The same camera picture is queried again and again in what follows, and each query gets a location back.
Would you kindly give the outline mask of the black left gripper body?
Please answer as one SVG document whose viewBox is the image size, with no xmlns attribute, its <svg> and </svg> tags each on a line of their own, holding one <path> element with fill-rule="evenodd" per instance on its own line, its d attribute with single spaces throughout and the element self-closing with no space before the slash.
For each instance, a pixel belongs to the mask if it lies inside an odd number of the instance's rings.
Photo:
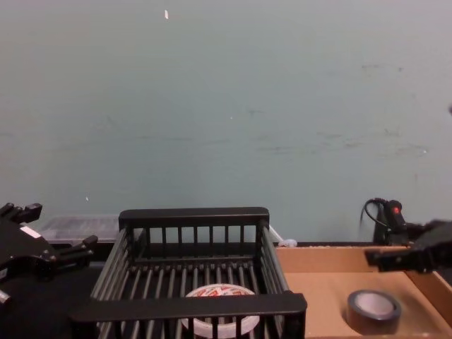
<svg viewBox="0 0 452 339">
<path fill-rule="evenodd" d="M 50 243 L 28 226 L 1 219 L 1 283 L 18 275 L 45 280 L 57 273 L 58 254 Z"/>
</svg>

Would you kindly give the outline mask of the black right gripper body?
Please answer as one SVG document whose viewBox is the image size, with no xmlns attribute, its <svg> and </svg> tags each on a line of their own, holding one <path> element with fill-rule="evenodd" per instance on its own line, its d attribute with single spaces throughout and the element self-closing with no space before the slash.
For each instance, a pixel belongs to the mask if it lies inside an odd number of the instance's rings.
<svg viewBox="0 0 452 339">
<path fill-rule="evenodd" d="M 424 270 L 433 271 L 451 267 L 451 221 L 432 220 L 425 225 L 420 237 Z"/>
</svg>

